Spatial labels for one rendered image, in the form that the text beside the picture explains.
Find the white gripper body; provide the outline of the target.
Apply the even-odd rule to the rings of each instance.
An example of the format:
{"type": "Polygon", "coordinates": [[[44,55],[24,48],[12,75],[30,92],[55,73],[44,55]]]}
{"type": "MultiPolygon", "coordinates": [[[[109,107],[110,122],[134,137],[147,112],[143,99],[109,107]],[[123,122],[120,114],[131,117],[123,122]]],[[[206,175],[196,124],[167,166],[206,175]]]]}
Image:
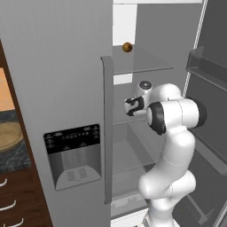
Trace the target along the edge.
{"type": "Polygon", "coordinates": [[[124,111],[128,116],[136,116],[145,113],[145,101],[142,96],[127,98],[124,100],[124,111]]]}

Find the glass fridge shelf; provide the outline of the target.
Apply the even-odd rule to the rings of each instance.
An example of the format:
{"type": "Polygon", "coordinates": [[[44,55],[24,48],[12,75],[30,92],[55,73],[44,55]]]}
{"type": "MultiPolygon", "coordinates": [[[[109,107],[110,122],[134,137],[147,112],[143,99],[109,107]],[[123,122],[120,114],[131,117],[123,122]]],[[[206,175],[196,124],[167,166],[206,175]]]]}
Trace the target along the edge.
{"type": "Polygon", "coordinates": [[[113,126],[113,173],[154,163],[150,139],[153,133],[144,121],[113,126]]]}
{"type": "Polygon", "coordinates": [[[114,85],[113,87],[113,124],[122,124],[132,121],[144,121],[145,115],[127,116],[124,112],[124,100],[135,95],[135,86],[132,83],[114,85]]]}
{"type": "Polygon", "coordinates": [[[174,67],[167,61],[134,45],[131,52],[124,52],[120,45],[113,47],[113,74],[151,72],[174,67]]]}

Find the grey fridge interior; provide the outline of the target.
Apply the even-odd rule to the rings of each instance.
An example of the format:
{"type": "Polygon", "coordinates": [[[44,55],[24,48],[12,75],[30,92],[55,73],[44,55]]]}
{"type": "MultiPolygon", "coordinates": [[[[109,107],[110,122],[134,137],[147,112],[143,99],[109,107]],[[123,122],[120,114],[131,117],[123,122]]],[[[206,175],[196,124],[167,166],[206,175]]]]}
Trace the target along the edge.
{"type": "MultiPolygon", "coordinates": [[[[175,84],[184,98],[184,87],[188,76],[184,69],[186,49],[192,46],[197,22],[187,15],[189,5],[197,6],[202,0],[114,0],[113,1],[113,46],[125,43],[137,45],[156,57],[167,61],[174,68],[151,72],[131,73],[132,84],[150,82],[154,88],[175,84]]],[[[149,127],[146,117],[144,122],[149,127]]],[[[150,144],[153,147],[153,165],[145,166],[145,173],[151,170],[160,158],[165,137],[152,131],[150,144]]]]}

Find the grey fridge door with dispenser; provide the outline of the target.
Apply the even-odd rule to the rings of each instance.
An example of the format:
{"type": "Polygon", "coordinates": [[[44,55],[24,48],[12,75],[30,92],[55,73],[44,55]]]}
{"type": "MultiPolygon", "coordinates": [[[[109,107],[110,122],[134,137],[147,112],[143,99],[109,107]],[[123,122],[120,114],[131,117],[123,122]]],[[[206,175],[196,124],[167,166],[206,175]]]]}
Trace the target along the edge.
{"type": "Polygon", "coordinates": [[[113,0],[0,0],[0,40],[53,227],[110,227],[105,182],[56,191],[43,136],[104,122],[113,0]]]}

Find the open grey fridge door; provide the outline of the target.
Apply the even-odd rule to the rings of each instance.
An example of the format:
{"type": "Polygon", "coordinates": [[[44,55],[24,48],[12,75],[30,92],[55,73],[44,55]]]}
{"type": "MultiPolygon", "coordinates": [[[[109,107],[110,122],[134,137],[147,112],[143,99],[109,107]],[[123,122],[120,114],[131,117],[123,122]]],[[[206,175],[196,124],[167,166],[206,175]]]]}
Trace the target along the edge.
{"type": "MultiPolygon", "coordinates": [[[[204,47],[203,57],[227,67],[227,0],[202,0],[187,7],[195,20],[195,38],[189,53],[204,47]]],[[[190,171],[197,187],[177,205],[175,215],[181,227],[227,227],[227,92],[188,73],[185,95],[199,100],[207,109],[207,120],[193,129],[196,151],[190,171]]]]}

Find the white fridge crisper drawer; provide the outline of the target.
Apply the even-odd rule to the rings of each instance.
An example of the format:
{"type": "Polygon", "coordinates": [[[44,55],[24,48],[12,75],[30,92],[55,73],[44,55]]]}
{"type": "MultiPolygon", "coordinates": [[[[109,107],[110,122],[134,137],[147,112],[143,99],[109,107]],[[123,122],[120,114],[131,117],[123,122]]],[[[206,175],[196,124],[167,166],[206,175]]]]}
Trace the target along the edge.
{"type": "Polygon", "coordinates": [[[138,180],[144,173],[143,168],[134,168],[113,175],[112,218],[146,207],[138,192],[138,180]]]}

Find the tan round bowl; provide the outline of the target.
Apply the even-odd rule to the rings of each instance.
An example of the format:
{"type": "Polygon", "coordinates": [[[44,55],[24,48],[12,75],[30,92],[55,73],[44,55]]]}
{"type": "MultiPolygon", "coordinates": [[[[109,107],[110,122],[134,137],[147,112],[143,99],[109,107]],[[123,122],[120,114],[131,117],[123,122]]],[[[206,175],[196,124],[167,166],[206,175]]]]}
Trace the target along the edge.
{"type": "Polygon", "coordinates": [[[0,122],[0,153],[11,150],[22,139],[23,133],[17,121],[0,122]]]}

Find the grey door bin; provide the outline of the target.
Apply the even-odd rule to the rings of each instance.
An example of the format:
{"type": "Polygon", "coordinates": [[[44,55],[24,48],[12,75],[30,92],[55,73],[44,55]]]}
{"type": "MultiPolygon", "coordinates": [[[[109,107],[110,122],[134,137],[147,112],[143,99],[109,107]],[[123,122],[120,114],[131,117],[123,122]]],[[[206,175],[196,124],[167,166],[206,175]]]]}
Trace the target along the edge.
{"type": "Polygon", "coordinates": [[[189,53],[186,71],[227,92],[227,67],[203,57],[204,47],[189,53]]]}

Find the dark wood drawer front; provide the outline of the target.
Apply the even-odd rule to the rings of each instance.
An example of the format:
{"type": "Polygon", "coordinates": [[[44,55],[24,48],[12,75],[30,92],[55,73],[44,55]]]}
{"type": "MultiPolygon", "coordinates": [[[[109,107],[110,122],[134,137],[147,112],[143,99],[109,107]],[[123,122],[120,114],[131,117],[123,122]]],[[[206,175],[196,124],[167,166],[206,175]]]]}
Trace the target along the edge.
{"type": "Polygon", "coordinates": [[[0,216],[18,214],[24,210],[34,207],[40,202],[37,194],[33,191],[15,192],[1,197],[0,207],[9,206],[15,200],[17,200],[16,206],[0,212],[0,216]]]}
{"type": "Polygon", "coordinates": [[[33,184],[30,172],[26,169],[0,174],[0,183],[7,178],[7,184],[0,187],[0,194],[22,191],[33,184]]]}
{"type": "Polygon", "coordinates": [[[0,219],[0,227],[52,227],[38,211],[0,219]]]}

